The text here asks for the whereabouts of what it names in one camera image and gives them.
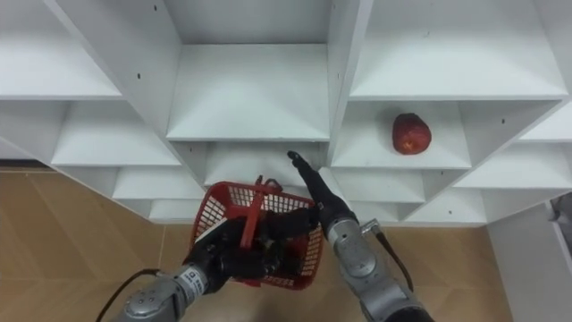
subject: plastic basket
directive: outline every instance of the plastic basket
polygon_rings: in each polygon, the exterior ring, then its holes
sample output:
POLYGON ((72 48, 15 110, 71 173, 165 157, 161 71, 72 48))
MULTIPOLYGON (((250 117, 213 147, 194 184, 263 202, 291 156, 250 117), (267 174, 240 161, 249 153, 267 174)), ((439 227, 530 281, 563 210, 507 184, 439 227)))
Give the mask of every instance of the plastic basket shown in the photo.
MULTIPOLYGON (((270 179, 262 184, 262 176, 258 177, 255 185, 219 182, 206 192, 195 218, 190 244, 192 247, 198 236, 225 217, 233 219, 237 216, 247 216, 240 241, 240 247, 247 249, 253 241, 258 218, 263 216, 266 210, 285 213, 296 208, 312 206, 314 201, 311 199, 283 193, 282 187, 275 180, 270 179)), ((288 247, 295 249, 303 259, 299 275, 289 278, 268 275, 261 281, 240 282, 251 286, 260 286, 260 283, 264 283, 290 290, 302 290, 308 287, 314 281, 320 264, 322 239, 322 231, 318 226, 306 236, 288 240, 288 247)))

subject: white shelf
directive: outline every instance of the white shelf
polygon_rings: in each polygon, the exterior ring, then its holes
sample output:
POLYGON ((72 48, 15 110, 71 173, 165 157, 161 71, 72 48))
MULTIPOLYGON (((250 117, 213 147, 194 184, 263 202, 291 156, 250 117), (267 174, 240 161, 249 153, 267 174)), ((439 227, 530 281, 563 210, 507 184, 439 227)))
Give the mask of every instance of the white shelf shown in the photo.
POLYGON ((399 222, 398 209, 392 204, 352 201, 351 210, 362 224, 372 219, 377 219, 382 225, 391 225, 391 223, 396 224, 399 222))
POLYGON ((322 44, 328 39, 331 0, 165 4, 185 44, 322 44))
POLYGON ((71 105, 55 148, 53 165, 181 165, 122 101, 71 105))
POLYGON ((520 137, 523 142, 572 142, 572 103, 554 112, 546 120, 520 137))
POLYGON ((493 223, 568 192, 570 189, 486 189, 481 190, 481 195, 488 223, 493 223))
POLYGON ((568 93, 530 0, 375 1, 350 99, 568 93))
POLYGON ((115 199, 202 199, 203 188, 181 166, 124 167, 117 174, 115 199))
POLYGON ((423 177, 418 171, 332 169, 343 195, 354 201, 425 202, 423 177))
POLYGON ((463 169, 471 167, 460 113, 455 102, 355 102, 341 126, 334 167, 463 169), (433 140, 418 155, 403 156, 393 148, 393 120, 415 113, 429 126, 433 140))
POLYGON ((97 166, 57 166, 56 170, 91 190, 111 198, 119 169, 97 166))
POLYGON ((286 156, 299 152, 311 165, 319 167, 320 146, 315 143, 211 143, 206 152, 205 185, 229 181, 254 184, 262 174, 283 186, 305 187, 298 170, 286 156))
POLYGON ((154 200, 149 220, 158 224, 192 224, 202 201, 202 199, 154 200))
POLYGON ((152 200, 116 199, 115 201, 120 205, 123 205, 127 209, 131 210, 132 212, 136 213, 137 215, 149 219, 149 215, 151 213, 152 200))
POLYGON ((325 45, 185 46, 169 140, 330 138, 325 45))
POLYGON ((572 189, 572 174, 559 145, 516 144, 457 182, 458 188, 572 189))
POLYGON ((39 0, 0 4, 1 99, 117 99, 121 93, 39 0))
POLYGON ((32 159, 28 154, 9 142, 0 139, 0 159, 32 159))
POLYGON ((485 225, 483 198, 478 190, 449 189, 405 218, 426 225, 485 225))

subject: wooden floor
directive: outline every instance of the wooden floor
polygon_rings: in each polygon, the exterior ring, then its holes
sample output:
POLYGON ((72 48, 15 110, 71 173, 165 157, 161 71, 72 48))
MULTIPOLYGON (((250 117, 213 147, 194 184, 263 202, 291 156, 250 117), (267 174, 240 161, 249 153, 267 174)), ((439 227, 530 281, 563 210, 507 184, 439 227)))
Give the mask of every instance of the wooden floor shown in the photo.
MULTIPOLYGON (((93 321, 135 271, 175 269, 189 232, 187 225, 152 225, 60 174, 0 172, 0 321, 93 321)), ((486 230, 386 232, 436 321, 512 320, 486 230)), ((201 298, 183 320, 364 319, 326 247, 319 274, 305 291, 228 283, 201 298)))

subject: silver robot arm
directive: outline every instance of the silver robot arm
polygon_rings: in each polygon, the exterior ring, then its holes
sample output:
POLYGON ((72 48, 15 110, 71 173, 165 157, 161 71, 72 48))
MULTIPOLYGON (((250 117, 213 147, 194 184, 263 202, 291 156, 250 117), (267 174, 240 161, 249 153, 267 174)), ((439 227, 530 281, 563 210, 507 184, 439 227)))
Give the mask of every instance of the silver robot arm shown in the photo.
POLYGON ((306 160, 293 151, 288 153, 288 157, 319 207, 324 235, 332 245, 340 261, 341 275, 359 299, 367 321, 433 322, 415 295, 393 279, 364 238, 363 233, 372 231, 387 251, 395 256, 377 222, 370 222, 362 229, 348 205, 330 191, 320 174, 306 160))
POLYGON ((131 295, 114 322, 179 321, 207 286, 208 279, 199 267, 185 265, 131 295))

